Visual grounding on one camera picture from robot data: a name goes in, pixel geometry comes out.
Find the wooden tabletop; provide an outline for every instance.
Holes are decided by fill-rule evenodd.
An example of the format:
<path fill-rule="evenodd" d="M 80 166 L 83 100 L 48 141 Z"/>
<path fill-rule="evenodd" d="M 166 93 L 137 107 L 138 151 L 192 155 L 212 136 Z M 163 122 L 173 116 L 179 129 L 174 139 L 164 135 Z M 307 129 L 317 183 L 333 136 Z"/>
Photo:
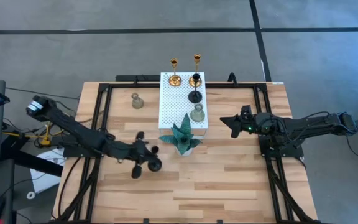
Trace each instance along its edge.
<path fill-rule="evenodd" d="M 84 83 L 77 121 L 93 116 L 98 82 Z M 291 116 L 285 87 L 267 83 L 272 112 Z M 141 109 L 131 105 L 131 94 L 144 99 Z M 150 172 L 143 165 L 139 179 L 131 178 L 134 163 L 104 157 L 101 160 L 98 187 L 94 201 L 94 223 L 139 223 L 149 218 L 151 223 L 275 223 L 272 197 L 265 161 L 260 155 L 257 135 L 241 133 L 236 139 L 219 118 L 240 113 L 241 106 L 251 105 L 256 112 L 251 89 L 206 89 L 208 104 L 208 133 L 203 143 L 187 157 L 176 154 L 173 146 L 158 140 L 158 88 L 115 88 L 112 92 L 108 131 L 117 140 L 132 143 L 139 130 L 145 132 L 150 145 L 160 147 L 163 162 L 160 172 Z M 65 163 L 57 203 L 63 181 L 75 158 Z M 62 210 L 78 191 L 83 161 L 76 165 L 68 179 L 62 200 Z M 311 218 L 317 218 L 305 168 L 293 158 L 283 158 L 288 188 L 301 208 Z M 286 218 L 283 199 L 280 206 Z M 83 201 L 81 217 L 85 217 L 88 193 Z"/>

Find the gray floor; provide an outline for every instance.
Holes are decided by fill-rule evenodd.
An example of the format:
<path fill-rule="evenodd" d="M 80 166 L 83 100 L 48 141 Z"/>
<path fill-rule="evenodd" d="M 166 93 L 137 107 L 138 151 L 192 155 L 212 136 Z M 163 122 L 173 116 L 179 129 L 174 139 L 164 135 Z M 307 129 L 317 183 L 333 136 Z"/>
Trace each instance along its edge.
<path fill-rule="evenodd" d="M 256 0 L 266 27 L 358 27 L 358 1 Z M 253 27 L 245 0 L 0 0 L 0 30 L 114 29 L 162 27 Z M 316 111 L 348 111 L 358 119 L 358 33 L 263 34 L 272 80 L 285 82 L 295 118 Z M 200 69 L 208 80 L 230 72 L 242 81 L 263 81 L 254 33 L 0 35 L 0 79 L 7 86 L 78 96 L 85 81 L 113 81 L 116 75 L 158 74 Z M 36 128 L 24 113 L 32 94 L 7 90 L 5 117 Z M 61 100 L 76 108 L 75 100 Z M 349 138 L 358 152 L 358 134 Z M 358 157 L 346 139 L 321 136 L 303 148 L 319 219 L 358 223 Z M 36 153 L 27 146 L 26 151 Z M 17 180 L 29 177 L 16 170 Z M 15 208 L 33 222 L 50 217 L 56 188 L 28 204 L 29 184 L 15 188 Z M 19 217 L 18 223 L 27 223 Z"/>

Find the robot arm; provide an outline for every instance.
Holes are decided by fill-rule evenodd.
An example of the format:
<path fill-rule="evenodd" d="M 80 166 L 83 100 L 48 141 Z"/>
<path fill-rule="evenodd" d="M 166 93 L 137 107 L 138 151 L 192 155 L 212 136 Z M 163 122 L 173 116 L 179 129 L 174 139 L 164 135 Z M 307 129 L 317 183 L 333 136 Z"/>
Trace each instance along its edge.
<path fill-rule="evenodd" d="M 78 144 L 88 150 L 100 155 L 105 154 L 117 159 L 134 161 L 133 178 L 140 177 L 140 165 L 144 162 L 149 163 L 148 167 L 151 171 L 159 171 L 161 169 L 162 163 L 157 157 L 157 150 L 150 152 L 146 148 L 145 142 L 143 142 L 143 132 L 138 133 L 135 142 L 132 144 L 115 141 L 116 137 L 114 135 L 89 129 L 65 115 L 57 108 L 56 102 L 47 97 L 34 96 L 33 101 L 26 108 L 26 112 L 38 121 L 51 121 L 53 124 L 61 127 L 73 135 L 77 139 Z"/>
<path fill-rule="evenodd" d="M 270 136 L 272 147 L 286 146 L 296 141 L 301 144 L 306 138 L 324 134 L 351 136 L 358 132 L 358 125 L 347 113 L 291 119 L 270 113 L 251 114 L 250 106 L 243 106 L 240 115 L 220 119 L 232 129 L 232 138 L 238 137 L 241 131 Z"/>

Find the white pegboard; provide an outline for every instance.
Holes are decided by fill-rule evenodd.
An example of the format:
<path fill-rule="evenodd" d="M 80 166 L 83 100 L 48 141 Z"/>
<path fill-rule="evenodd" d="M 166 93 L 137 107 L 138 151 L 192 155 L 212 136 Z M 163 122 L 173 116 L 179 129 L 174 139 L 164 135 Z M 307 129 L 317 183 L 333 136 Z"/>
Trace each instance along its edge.
<path fill-rule="evenodd" d="M 169 84 L 169 77 L 173 72 L 162 72 L 160 80 L 160 116 L 158 117 L 159 129 L 170 129 L 173 124 L 178 127 L 186 113 L 190 117 L 190 112 L 194 109 L 194 103 L 190 102 L 188 95 L 195 88 L 189 84 L 189 79 L 194 75 L 194 72 L 176 72 L 181 78 L 180 86 L 171 86 Z M 208 113 L 206 105 L 206 91 L 205 91 L 205 76 L 204 72 L 199 72 L 202 83 L 197 87 L 203 99 L 200 103 L 203 104 L 203 111 L 205 119 L 202 122 L 194 122 L 190 118 L 192 129 L 208 129 Z"/>

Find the gold candlestick holder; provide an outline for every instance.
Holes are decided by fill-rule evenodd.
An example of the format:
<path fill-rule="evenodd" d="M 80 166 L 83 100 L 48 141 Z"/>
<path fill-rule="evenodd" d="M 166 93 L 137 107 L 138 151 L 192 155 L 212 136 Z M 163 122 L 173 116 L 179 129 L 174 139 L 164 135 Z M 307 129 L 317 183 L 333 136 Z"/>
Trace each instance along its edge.
<path fill-rule="evenodd" d="M 176 58 L 171 59 L 171 65 L 173 68 L 173 75 L 171 77 L 169 77 L 169 84 L 171 86 L 180 86 L 181 78 L 180 78 L 180 76 L 177 75 L 177 72 L 176 72 L 177 65 L 178 65 L 178 59 L 176 59 Z"/>
<path fill-rule="evenodd" d="M 198 73 L 198 64 L 200 63 L 200 60 L 201 60 L 201 54 L 194 54 L 194 63 L 196 64 L 196 74 Z M 197 81 L 197 87 L 199 87 L 201 84 L 202 84 L 202 80 L 199 79 Z M 189 79 L 189 84 L 192 86 L 192 87 L 195 87 L 196 86 L 196 82 L 194 81 L 193 77 L 190 77 Z"/>

